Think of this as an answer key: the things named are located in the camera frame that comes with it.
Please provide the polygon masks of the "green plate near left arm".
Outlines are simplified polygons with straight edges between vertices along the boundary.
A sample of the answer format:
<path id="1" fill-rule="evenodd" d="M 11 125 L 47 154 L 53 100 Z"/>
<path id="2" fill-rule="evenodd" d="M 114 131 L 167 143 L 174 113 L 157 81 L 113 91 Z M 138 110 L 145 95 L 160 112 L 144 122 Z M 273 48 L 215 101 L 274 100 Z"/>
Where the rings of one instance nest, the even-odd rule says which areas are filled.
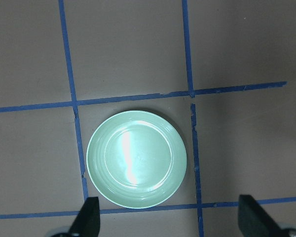
<path id="1" fill-rule="evenodd" d="M 170 122 L 146 111 L 125 111 L 94 131 L 86 166 L 92 184 L 107 200 L 144 209 L 163 203 L 178 190 L 187 154 Z"/>

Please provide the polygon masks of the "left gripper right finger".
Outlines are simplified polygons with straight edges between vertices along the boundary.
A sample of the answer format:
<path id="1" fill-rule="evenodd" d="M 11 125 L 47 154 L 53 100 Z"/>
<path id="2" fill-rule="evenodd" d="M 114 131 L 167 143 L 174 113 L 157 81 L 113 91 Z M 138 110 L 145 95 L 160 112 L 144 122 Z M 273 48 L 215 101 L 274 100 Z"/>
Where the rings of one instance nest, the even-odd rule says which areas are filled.
<path id="1" fill-rule="evenodd" d="M 239 196 L 238 227 L 244 237 L 286 236 L 286 231 L 279 227 L 251 195 Z"/>

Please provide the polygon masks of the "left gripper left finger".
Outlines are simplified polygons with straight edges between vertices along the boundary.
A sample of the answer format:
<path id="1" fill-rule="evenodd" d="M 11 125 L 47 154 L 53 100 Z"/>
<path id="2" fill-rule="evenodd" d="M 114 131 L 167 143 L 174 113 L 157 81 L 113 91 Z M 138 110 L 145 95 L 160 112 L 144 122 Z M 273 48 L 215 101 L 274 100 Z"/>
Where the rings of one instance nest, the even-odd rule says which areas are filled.
<path id="1" fill-rule="evenodd" d="M 100 208 L 98 197 L 88 197 L 71 225 L 71 237 L 97 237 L 100 232 Z"/>

